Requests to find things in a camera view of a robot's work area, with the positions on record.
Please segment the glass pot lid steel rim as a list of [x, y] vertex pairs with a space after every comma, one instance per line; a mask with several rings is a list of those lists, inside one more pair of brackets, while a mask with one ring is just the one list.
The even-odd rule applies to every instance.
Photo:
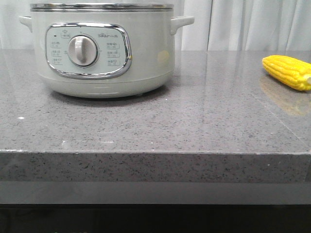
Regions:
[[32, 12], [171, 12], [173, 4], [161, 3], [34, 3]]

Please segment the yellow toy corn cob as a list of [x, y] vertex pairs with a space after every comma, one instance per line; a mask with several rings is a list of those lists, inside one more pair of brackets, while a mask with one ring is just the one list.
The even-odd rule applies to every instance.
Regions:
[[270, 55], [262, 59], [262, 65], [273, 78], [290, 88], [311, 90], [310, 63], [285, 55]]

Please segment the pale green electric cooking pot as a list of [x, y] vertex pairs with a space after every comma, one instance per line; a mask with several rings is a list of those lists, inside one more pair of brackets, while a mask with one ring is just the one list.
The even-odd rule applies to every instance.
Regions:
[[194, 22], [171, 12], [32, 12], [37, 72], [54, 91], [82, 98], [133, 96], [173, 74], [174, 36]]

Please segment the white pleated curtain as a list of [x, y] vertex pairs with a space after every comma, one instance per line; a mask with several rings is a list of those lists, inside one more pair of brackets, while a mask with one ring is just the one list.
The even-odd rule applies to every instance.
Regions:
[[31, 3], [168, 3], [195, 22], [175, 35], [176, 50], [311, 50], [310, 0], [1, 0], [0, 48], [33, 49], [19, 16]]

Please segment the grey cabinet front panel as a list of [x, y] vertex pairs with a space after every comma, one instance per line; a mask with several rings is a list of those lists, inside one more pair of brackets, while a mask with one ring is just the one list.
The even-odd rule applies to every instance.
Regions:
[[2, 204], [310, 204], [311, 184], [190, 182], [0, 183]]

